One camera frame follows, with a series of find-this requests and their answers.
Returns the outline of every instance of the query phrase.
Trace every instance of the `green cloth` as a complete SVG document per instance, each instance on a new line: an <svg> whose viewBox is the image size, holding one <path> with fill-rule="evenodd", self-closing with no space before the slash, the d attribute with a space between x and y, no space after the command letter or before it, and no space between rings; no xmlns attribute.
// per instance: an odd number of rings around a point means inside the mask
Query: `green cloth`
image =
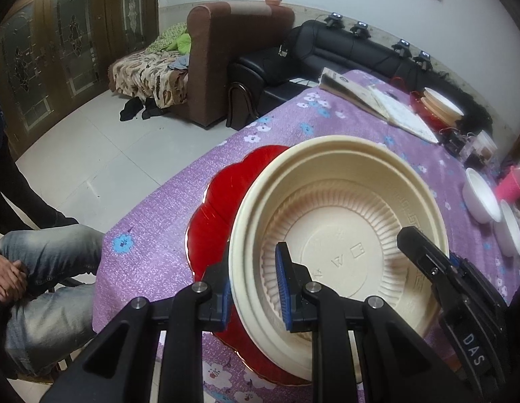
<svg viewBox="0 0 520 403"><path fill-rule="evenodd" d="M181 35L176 42L180 55L188 55L191 52L191 35L189 33Z"/></svg>
<svg viewBox="0 0 520 403"><path fill-rule="evenodd" d="M186 23L177 23L161 33L157 39L146 48L148 52L172 51L178 49L177 39L187 31Z"/></svg>

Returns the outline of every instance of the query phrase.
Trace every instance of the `metal screw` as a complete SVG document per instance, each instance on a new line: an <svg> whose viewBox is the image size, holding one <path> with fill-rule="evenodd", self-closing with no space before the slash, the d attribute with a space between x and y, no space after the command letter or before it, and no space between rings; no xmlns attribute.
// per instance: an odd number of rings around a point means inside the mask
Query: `metal screw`
<svg viewBox="0 0 520 403"><path fill-rule="evenodd" d="M144 297L135 297L131 301L131 306L133 309L142 309L144 306L146 306L146 298Z"/></svg>
<svg viewBox="0 0 520 403"><path fill-rule="evenodd" d="M385 304L385 302L383 301L383 299L381 297L377 297L377 296L373 296L373 297L370 297L368 299L368 304L373 308L373 309L380 309L383 307L383 305Z"/></svg>
<svg viewBox="0 0 520 403"><path fill-rule="evenodd" d="M311 293L319 292L322 289L322 284L318 283L317 281L310 281L308 282L304 288Z"/></svg>
<svg viewBox="0 0 520 403"><path fill-rule="evenodd" d="M191 285L191 289L196 293L201 293L208 289L208 284L205 281L196 281Z"/></svg>

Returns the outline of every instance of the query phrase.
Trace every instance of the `tile floor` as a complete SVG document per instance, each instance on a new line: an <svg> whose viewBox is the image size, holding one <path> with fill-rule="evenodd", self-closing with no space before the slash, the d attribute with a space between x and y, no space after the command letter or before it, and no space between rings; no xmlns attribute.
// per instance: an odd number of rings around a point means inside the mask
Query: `tile floor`
<svg viewBox="0 0 520 403"><path fill-rule="evenodd" d="M142 120L138 113L138 118L120 122L127 99L102 93L54 126L17 161L47 203L103 232L235 132L224 123L204 130L172 115ZM92 282L93 276L79 279ZM159 383L158 367L154 386ZM12 383L26 403L37 403L47 389Z"/></svg>

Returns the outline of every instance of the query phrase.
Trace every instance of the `person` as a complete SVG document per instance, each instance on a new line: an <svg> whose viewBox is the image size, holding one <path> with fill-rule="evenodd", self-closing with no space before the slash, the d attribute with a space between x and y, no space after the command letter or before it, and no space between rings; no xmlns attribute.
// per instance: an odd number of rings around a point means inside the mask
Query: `person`
<svg viewBox="0 0 520 403"><path fill-rule="evenodd" d="M12 230L30 230L3 197L26 213L41 229L77 224L75 218L67 218L52 208L36 194L27 179L17 168L8 148L8 137L4 132L3 111L0 108L0 233Z"/></svg>
<svg viewBox="0 0 520 403"><path fill-rule="evenodd" d="M94 336L94 285L62 287L96 274L103 233L77 224L12 231L0 239L0 369L7 377L48 374Z"/></svg>

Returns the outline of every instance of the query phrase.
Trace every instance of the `floral tablecloth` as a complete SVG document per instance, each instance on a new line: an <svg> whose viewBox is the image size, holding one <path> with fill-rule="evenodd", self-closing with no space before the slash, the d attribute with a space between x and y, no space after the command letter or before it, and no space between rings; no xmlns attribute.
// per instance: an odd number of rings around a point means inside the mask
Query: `floral tablecloth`
<svg viewBox="0 0 520 403"><path fill-rule="evenodd" d="M409 97L361 71L348 78L409 103ZM470 259L510 301L520 270L503 258L491 226L476 223L463 203L463 166L443 147L387 125L349 102L318 88L293 100L223 141L171 178L126 215L106 235L98 270L93 326L103 327L133 297L159 300L192 282L185 256L185 230L211 178L268 144L294 145L324 135L352 135L384 144L405 159L432 190L446 224L450 249ZM446 356L446 338L438 325L426 340ZM206 401L238 403L308 402L312 387L275 386L248 370L239 357L213 335L203 337Z"/></svg>

